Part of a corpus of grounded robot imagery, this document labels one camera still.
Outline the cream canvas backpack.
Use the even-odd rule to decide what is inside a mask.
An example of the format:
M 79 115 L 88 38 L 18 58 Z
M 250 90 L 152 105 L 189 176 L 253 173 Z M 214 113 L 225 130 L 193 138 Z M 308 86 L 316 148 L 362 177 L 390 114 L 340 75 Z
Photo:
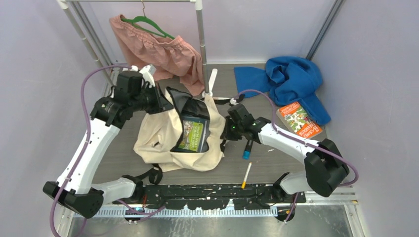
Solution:
M 217 105 L 236 105 L 234 98 L 216 99 L 206 96 L 197 99 L 187 92 L 167 87 L 163 94 L 173 104 L 173 109 L 162 113 L 146 113 L 142 120 L 137 141 L 133 150 L 153 168 L 140 176 L 148 178 L 151 184 L 161 182 L 164 172 L 189 169 L 206 172 L 215 169 L 224 158 L 228 140 L 222 138 L 226 117 L 222 116 Z M 202 153 L 172 152 L 182 134 L 181 115 L 191 115 L 209 120 L 207 137 L 208 150 Z

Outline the green paperback book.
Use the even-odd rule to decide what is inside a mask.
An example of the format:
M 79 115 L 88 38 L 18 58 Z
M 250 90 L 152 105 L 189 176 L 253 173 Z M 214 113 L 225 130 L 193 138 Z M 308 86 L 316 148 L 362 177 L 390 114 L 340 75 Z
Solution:
M 179 152 L 201 153 L 208 150 L 206 120 L 184 120 L 183 135 L 177 146 Z

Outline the teal hardcover book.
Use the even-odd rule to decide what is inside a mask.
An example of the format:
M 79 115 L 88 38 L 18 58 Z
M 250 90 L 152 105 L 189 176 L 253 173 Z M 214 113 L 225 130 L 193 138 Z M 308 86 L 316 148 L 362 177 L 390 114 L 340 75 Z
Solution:
M 209 120 L 191 115 L 181 115 L 182 134 L 172 152 L 202 153 L 208 150 L 207 137 L 209 132 Z

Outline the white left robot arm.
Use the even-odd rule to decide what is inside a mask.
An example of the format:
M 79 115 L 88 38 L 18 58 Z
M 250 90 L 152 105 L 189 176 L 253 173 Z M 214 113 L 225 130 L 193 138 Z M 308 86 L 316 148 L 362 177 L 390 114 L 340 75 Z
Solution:
M 144 197 L 142 177 L 124 175 L 101 184 L 92 180 L 111 142 L 133 113 L 156 114 L 173 106 L 156 86 L 152 65 L 124 69 L 110 95 L 100 98 L 87 115 L 87 131 L 68 167 L 56 181 L 48 181 L 43 192 L 81 215 L 92 218 L 102 205 L 127 199 L 133 204 Z

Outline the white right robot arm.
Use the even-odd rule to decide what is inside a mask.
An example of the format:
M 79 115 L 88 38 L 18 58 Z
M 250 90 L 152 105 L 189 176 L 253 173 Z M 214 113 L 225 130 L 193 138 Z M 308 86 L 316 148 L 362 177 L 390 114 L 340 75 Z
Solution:
M 274 196 L 279 202 L 288 202 L 294 194 L 306 191 L 329 197 L 350 173 L 337 146 L 329 139 L 299 137 L 266 118 L 254 118 L 242 104 L 230 107 L 226 119 L 223 139 L 245 138 L 249 144 L 270 146 L 303 164 L 303 171 L 284 173 L 274 182 Z

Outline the black blue highlighter marker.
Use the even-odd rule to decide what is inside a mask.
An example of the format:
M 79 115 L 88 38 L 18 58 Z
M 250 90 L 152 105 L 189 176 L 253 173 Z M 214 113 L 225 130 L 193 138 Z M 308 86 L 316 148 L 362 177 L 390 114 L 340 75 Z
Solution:
M 243 159 L 248 160 L 251 154 L 251 150 L 252 150 L 252 146 L 253 146 L 253 140 L 248 140 L 242 155 Z

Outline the pink garment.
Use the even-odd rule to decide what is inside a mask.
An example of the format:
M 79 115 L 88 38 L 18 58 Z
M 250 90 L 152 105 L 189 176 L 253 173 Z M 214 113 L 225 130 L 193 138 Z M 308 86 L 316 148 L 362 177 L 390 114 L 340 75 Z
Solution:
M 194 47 L 180 36 L 158 37 L 122 18 L 123 15 L 111 17 L 109 23 L 127 64 L 138 68 L 152 64 L 156 68 L 155 81 L 177 76 L 194 96 L 205 89 L 203 60 Z

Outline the orange paperback book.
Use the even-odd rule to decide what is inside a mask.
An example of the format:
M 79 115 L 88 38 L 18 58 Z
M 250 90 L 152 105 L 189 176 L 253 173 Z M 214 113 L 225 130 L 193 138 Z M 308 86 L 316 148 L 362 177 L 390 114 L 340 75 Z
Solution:
M 298 102 L 280 107 L 276 111 L 276 115 L 290 132 L 302 138 L 311 139 L 323 132 L 321 126 L 312 120 L 308 112 Z

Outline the white yellow pen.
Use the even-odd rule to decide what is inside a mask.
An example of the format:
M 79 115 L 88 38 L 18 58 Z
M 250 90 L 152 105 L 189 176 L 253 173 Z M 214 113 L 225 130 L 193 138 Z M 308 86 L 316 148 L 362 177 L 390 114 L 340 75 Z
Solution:
M 246 187 L 251 167 L 252 167 L 252 162 L 249 162 L 249 164 L 247 166 L 247 169 L 246 169 L 246 172 L 245 172 L 245 175 L 244 175 L 244 178 L 243 178 L 243 181 L 242 181 L 242 184 L 241 184 L 242 189 L 244 189 Z

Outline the blue cloth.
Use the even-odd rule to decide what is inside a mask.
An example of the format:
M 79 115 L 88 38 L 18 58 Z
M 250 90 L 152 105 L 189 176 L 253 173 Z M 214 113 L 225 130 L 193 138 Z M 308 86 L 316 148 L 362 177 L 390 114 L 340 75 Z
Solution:
M 235 67 L 234 75 L 238 92 L 246 98 L 268 93 L 277 106 L 298 102 L 318 125 L 332 120 L 316 95 L 323 84 L 321 71 L 310 60 L 280 56 L 267 60 L 264 69 Z

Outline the metal clothes rack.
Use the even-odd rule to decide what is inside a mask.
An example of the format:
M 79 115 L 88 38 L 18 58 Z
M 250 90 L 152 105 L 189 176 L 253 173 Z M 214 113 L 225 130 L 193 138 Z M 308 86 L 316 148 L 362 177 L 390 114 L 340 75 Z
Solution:
M 130 65 L 152 64 L 158 72 L 156 80 L 178 76 L 193 95 L 213 96 L 217 69 L 208 75 L 205 35 L 203 28 L 203 2 L 193 0 L 195 6 L 200 51 L 182 37 L 168 34 L 146 15 L 128 19 L 123 15 L 110 18 L 110 26 L 120 49 Z

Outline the metal corner pole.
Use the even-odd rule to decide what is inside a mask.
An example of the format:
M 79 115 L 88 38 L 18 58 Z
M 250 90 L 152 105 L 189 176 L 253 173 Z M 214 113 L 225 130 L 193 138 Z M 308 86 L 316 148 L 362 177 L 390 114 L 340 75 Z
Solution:
M 331 25 L 333 24 L 335 18 L 337 17 L 340 9 L 344 5 L 346 0 L 335 0 L 331 9 L 329 10 L 319 32 L 317 33 L 307 55 L 306 59 L 312 60 L 314 55 L 316 54 L 319 46 L 321 45 L 324 37 L 326 36 L 327 32 L 329 31 Z

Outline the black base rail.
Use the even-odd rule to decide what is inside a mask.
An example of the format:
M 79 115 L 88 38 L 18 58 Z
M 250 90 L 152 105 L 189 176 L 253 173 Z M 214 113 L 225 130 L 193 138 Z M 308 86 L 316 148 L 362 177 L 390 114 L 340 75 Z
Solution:
M 276 204 L 289 207 L 295 195 L 280 190 L 279 185 L 197 184 L 197 185 L 144 185 L 140 195 L 124 198 L 128 205 L 144 204 L 147 208 L 181 210 L 223 210 L 232 202 L 235 210 L 267 209 Z

